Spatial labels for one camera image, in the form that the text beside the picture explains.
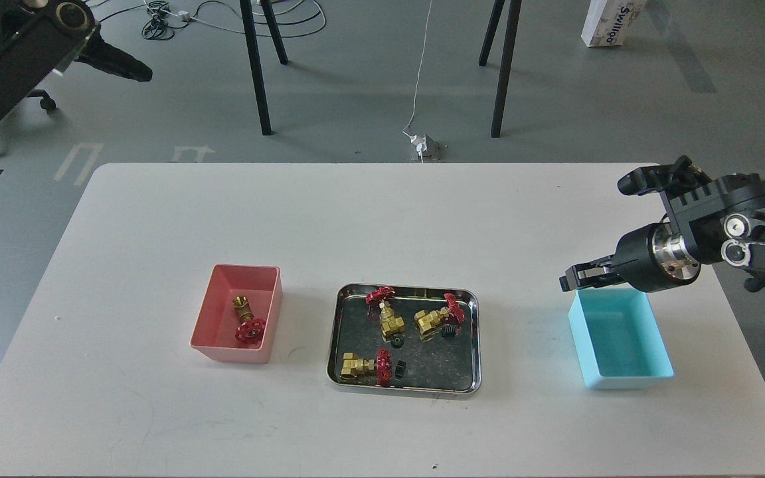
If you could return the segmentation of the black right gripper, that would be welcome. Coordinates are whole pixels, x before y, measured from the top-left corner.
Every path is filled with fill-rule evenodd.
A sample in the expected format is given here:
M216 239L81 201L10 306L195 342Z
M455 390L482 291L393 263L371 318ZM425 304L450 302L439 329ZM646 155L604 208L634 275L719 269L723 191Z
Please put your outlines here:
M622 284L653 293L689 285L701 265L669 222L648 224L619 239L614 256L573 264L559 278L562 291Z

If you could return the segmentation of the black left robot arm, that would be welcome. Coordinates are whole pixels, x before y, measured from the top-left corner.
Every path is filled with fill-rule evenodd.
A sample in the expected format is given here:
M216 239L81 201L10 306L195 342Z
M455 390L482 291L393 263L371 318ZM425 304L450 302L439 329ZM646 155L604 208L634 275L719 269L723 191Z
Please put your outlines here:
M71 62L138 82L152 70L106 42L83 1L0 1L0 121Z

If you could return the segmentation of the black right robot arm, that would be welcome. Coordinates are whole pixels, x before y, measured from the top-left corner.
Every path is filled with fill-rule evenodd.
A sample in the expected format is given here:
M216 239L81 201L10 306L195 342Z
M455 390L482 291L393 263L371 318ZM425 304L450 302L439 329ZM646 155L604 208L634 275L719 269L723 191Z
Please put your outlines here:
M628 283L653 293L692 284L703 264L719 262L748 274L747 291L765 289L765 179L713 179L682 155L638 167L617 187L626 196L659 194L664 218L626 233L613 254L571 266L559 278L562 290Z

